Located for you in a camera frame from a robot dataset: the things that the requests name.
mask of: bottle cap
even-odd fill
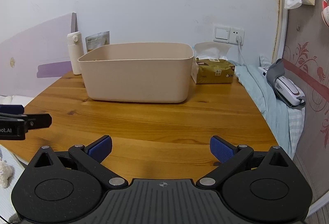
[[[77,44],[77,43],[82,43],[81,32],[74,32],[67,35],[68,45]]]

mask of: white thermos bottle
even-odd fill
[[[74,32],[68,34],[67,45],[73,73],[81,74],[80,63],[78,62],[78,59],[84,55],[81,33]]]

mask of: blue gripper pad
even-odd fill
[[[104,140],[100,141],[92,148],[90,148],[87,154],[101,163],[112,151],[112,139],[111,137],[106,137]]]
[[[0,104],[0,113],[24,114],[23,105],[2,105]]]
[[[210,152],[215,156],[218,161],[225,163],[228,159],[234,156],[234,150],[212,137],[210,139]]]

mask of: stuffed toy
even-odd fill
[[[12,176],[13,169],[5,162],[0,160],[0,186],[8,187],[8,179]]]

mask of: electrical outlet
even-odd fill
[[[237,42],[236,42],[237,36],[241,36],[241,38],[242,38],[241,46],[242,46],[243,40],[244,40],[244,30],[242,28],[235,28],[235,27],[230,28],[230,36],[229,36],[228,43],[237,45]]]

